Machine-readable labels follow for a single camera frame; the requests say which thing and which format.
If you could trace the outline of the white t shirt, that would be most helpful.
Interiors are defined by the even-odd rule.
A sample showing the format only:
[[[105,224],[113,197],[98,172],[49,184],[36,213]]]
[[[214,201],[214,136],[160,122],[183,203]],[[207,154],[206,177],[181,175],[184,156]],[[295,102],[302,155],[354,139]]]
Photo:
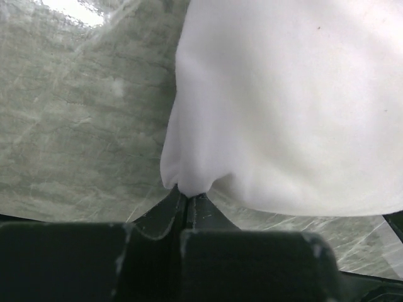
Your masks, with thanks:
[[[402,209],[401,1],[191,1],[163,186],[259,211]]]

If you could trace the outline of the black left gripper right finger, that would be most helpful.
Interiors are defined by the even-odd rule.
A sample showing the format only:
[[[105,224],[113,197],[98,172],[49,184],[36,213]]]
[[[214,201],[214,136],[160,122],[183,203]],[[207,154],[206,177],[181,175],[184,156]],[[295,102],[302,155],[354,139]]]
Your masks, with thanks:
[[[181,234],[182,301],[342,301],[335,256],[309,232],[242,231],[204,196]]]

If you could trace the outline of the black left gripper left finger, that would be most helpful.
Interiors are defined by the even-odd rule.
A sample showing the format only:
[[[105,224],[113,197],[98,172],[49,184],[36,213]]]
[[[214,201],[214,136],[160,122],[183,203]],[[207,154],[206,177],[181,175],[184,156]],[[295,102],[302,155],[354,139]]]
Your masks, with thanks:
[[[1,216],[2,301],[158,301],[175,296],[186,199],[173,189],[133,222]]]

